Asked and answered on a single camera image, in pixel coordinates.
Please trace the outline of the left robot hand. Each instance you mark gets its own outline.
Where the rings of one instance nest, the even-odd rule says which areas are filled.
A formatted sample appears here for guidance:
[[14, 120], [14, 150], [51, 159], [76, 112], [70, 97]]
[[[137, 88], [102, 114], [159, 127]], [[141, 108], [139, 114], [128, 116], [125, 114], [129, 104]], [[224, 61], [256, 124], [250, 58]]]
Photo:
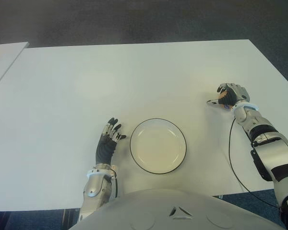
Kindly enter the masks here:
[[111, 165], [118, 141], [126, 138], [126, 135], [120, 133], [120, 128], [121, 124], [118, 124], [116, 118], [111, 118], [106, 123], [96, 148], [96, 164]]

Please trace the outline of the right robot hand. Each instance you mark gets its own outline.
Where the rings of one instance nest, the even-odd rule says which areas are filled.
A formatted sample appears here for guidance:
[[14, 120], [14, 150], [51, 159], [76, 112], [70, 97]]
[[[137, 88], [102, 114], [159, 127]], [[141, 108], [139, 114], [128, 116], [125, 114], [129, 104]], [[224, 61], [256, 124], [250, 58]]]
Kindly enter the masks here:
[[234, 83], [222, 83], [217, 89], [218, 99], [208, 100], [206, 103], [211, 105], [235, 106], [239, 102], [249, 102], [250, 97], [244, 87]]

